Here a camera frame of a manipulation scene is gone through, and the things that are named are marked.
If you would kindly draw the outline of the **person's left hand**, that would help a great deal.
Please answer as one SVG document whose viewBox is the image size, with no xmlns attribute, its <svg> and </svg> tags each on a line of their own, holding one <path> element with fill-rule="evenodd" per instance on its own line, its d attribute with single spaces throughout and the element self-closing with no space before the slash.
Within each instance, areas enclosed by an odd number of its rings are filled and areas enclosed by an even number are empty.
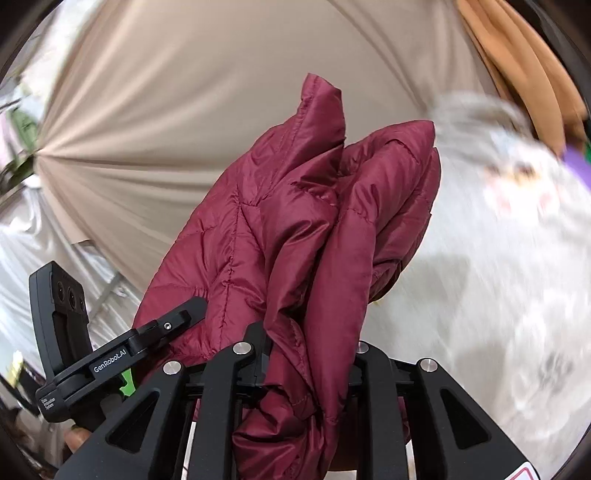
<svg viewBox="0 0 591 480">
<path fill-rule="evenodd" d="M 72 453 L 75 453 L 92 435 L 90 431 L 77 425 L 72 425 L 64 432 L 64 442 Z"/>
</svg>

